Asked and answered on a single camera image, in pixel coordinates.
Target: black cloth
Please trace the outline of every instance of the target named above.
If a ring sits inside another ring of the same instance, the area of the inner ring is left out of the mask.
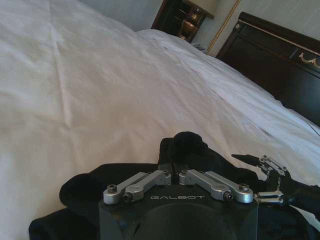
[[[214,171],[233,182],[249,184],[254,192],[264,191],[266,187],[255,172],[233,166],[192,132],[181,132],[161,141],[158,164],[165,163],[182,163],[189,169]],[[30,239],[99,239],[98,202],[103,198],[103,191],[109,184],[119,184],[138,172],[153,172],[158,164],[104,164],[90,173],[74,176],[60,190],[60,200],[67,208],[32,221]],[[261,205],[258,239],[313,240],[320,239],[320,234],[290,206]]]

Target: wall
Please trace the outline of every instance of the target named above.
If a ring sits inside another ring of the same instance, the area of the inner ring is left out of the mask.
[[[163,0],[79,0],[134,31],[149,29]]]
[[[215,18],[206,18],[193,42],[207,48],[235,2],[236,0],[218,0]],[[319,0],[241,0],[210,55],[217,55],[242,11],[320,40]]]

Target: screw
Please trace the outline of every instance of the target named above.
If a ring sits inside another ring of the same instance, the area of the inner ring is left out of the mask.
[[[240,184],[239,184],[239,189],[240,189],[241,191],[247,192],[247,191],[249,191],[249,185],[248,185],[248,184],[245,184],[245,183],[240,183]]]
[[[126,192],[124,195],[123,195],[123,201],[125,202],[125,203],[129,203],[129,202],[131,202],[132,201],[132,199],[134,198],[133,196],[132,196],[132,194],[130,193],[130,192]]]
[[[110,184],[107,187],[107,191],[108,191],[108,193],[113,194],[113,193],[117,192],[117,186],[114,184]]]
[[[230,202],[232,201],[232,199],[234,199],[234,197],[232,196],[232,193],[229,192],[229,191],[226,191],[224,194],[223,194],[223,199],[227,202]]]

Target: silver linkage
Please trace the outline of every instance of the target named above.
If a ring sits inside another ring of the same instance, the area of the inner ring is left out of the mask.
[[[284,202],[283,195],[284,194],[279,190],[261,191],[254,195],[254,199],[259,204],[282,204]]]
[[[227,185],[231,189],[231,193],[237,202],[249,204],[253,201],[254,192],[249,188],[249,185],[245,183],[234,183],[213,171],[207,171],[205,175],[221,184]]]
[[[150,174],[139,172],[119,185],[109,185],[103,192],[105,204],[117,204],[123,199],[125,202],[135,202],[144,198],[144,193],[155,185],[170,185],[171,174],[167,171],[156,170]]]
[[[286,175],[285,171],[287,171],[287,168],[273,160],[271,157],[264,155],[262,158],[260,158],[259,161],[261,165],[259,165],[258,167],[261,168],[261,171],[267,176],[269,175],[271,170],[277,171],[281,176]]]
[[[227,185],[216,182],[194,169],[182,170],[179,174],[179,182],[182,185],[197,184],[207,190],[211,197],[216,200],[231,201],[233,199],[231,190]]]

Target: logo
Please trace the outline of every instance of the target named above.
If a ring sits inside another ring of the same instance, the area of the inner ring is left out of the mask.
[[[151,196],[150,199],[151,200],[162,200],[162,199],[171,199],[171,200],[176,200],[176,199],[180,199],[180,200],[186,200],[186,199],[203,199],[205,196]]]

